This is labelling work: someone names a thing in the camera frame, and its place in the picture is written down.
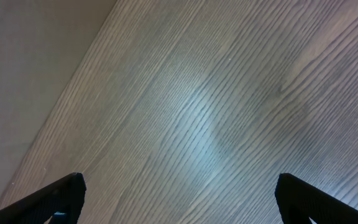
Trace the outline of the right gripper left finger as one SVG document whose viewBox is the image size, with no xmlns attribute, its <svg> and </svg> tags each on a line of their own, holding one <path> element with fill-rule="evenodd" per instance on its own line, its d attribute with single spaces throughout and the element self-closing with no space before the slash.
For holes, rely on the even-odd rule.
<svg viewBox="0 0 358 224">
<path fill-rule="evenodd" d="M 0 223 L 76 224 L 85 202 L 81 173 L 71 173 L 0 210 Z"/>
</svg>

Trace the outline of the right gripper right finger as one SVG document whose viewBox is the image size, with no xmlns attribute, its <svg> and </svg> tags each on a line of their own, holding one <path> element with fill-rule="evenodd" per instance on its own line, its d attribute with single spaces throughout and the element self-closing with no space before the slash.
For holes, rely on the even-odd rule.
<svg viewBox="0 0 358 224">
<path fill-rule="evenodd" d="M 284 224 L 358 223 L 358 210 L 289 173 L 279 175 L 275 198 Z"/>
</svg>

